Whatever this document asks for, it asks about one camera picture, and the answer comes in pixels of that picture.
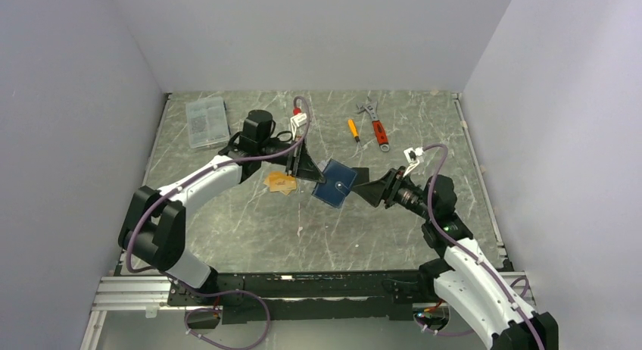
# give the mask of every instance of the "adjustable wrench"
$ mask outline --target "adjustable wrench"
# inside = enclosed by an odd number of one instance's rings
[[[366,104],[358,102],[357,103],[358,114],[363,113],[364,111],[368,112],[370,119],[372,120],[372,127],[375,129],[375,136],[377,137],[377,143],[379,143],[379,148],[387,152],[390,150],[390,145],[388,144],[388,136],[385,135],[385,130],[383,129],[383,124],[377,116],[377,99],[370,98],[368,96],[368,102]]]

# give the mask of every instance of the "floor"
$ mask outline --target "floor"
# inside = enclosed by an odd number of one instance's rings
[[[311,103],[313,121],[307,139],[310,155],[330,158],[349,167],[369,167],[371,180],[389,168],[406,165],[402,151],[431,142],[448,145],[442,174],[455,182],[459,215],[475,234],[482,250],[500,266],[497,240],[462,124],[449,92],[426,91],[241,91],[174,93],[166,106],[145,184],[154,188],[175,182],[207,163],[215,149],[189,148],[185,103],[208,96],[226,102],[232,133],[253,109],[271,112],[276,131],[286,130],[294,96]],[[356,103],[370,96],[391,150],[382,152],[365,114]],[[359,150],[347,127],[353,118],[363,141]],[[428,153],[413,173],[423,186],[434,170],[437,152]],[[299,181],[296,192],[269,192],[266,175],[280,166],[264,164],[249,180],[224,192],[192,215],[187,247],[222,272],[413,269],[436,258],[425,244],[421,221],[403,208],[373,208],[355,194],[341,209],[311,196],[314,184]]]

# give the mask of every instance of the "robotic arm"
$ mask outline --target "robotic arm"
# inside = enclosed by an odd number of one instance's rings
[[[283,141],[279,139],[281,133],[271,136],[276,123],[269,112],[251,111],[242,131],[200,170],[168,186],[143,186],[135,192],[118,238],[120,247],[131,246],[136,257],[199,293],[220,292],[217,271],[185,248],[185,223],[206,202],[244,182],[260,168],[261,161],[248,158],[260,157],[282,165],[293,177],[325,182],[307,153],[305,134],[295,135],[306,119],[306,114],[296,114],[288,132],[292,139]],[[297,142],[296,149],[290,149]],[[287,154],[280,154],[289,149]],[[410,172],[422,161],[424,150],[407,149],[407,169],[390,169],[381,179],[355,186],[352,191],[374,207],[381,202],[385,208],[399,204],[425,219],[424,240],[440,258],[419,266],[419,290],[426,297],[436,295],[445,300],[486,348],[557,349],[555,320],[548,313],[535,312],[503,281],[455,212],[453,180],[435,175],[424,188],[412,182]]]

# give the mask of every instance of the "white wall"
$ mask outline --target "white wall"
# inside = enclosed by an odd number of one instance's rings
[[[461,91],[510,0],[116,0],[161,87]]]
[[[112,0],[0,0],[0,348],[78,348],[162,94]]]
[[[564,349],[639,348],[642,0],[513,0],[464,90],[511,258]]]

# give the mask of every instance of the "transparent compartment box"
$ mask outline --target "transparent compartment box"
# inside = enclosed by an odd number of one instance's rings
[[[189,146],[200,148],[229,141],[229,124],[223,98],[201,98],[185,105]]]

